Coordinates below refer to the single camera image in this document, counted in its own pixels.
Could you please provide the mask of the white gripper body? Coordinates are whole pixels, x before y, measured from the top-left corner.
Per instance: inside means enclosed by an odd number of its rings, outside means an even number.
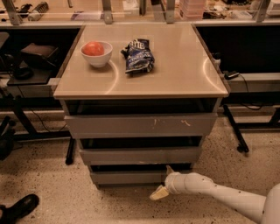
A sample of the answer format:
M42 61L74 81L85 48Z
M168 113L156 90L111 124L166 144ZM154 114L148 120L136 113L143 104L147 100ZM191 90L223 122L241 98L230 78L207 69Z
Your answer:
M164 182L164 186L171 194L205 194L211 195L214 192L214 182L196 172L182 174L172 172Z

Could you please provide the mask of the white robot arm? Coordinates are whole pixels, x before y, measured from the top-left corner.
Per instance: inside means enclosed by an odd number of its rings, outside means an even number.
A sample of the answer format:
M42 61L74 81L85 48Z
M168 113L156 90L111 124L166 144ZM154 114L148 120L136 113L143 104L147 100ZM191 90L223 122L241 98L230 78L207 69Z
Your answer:
M220 203L252 220L255 224L280 224L280 184L275 185L266 196L214 183L209 177L190 172L183 174L166 166L167 177L150 195L160 200L170 194L201 194L213 197Z

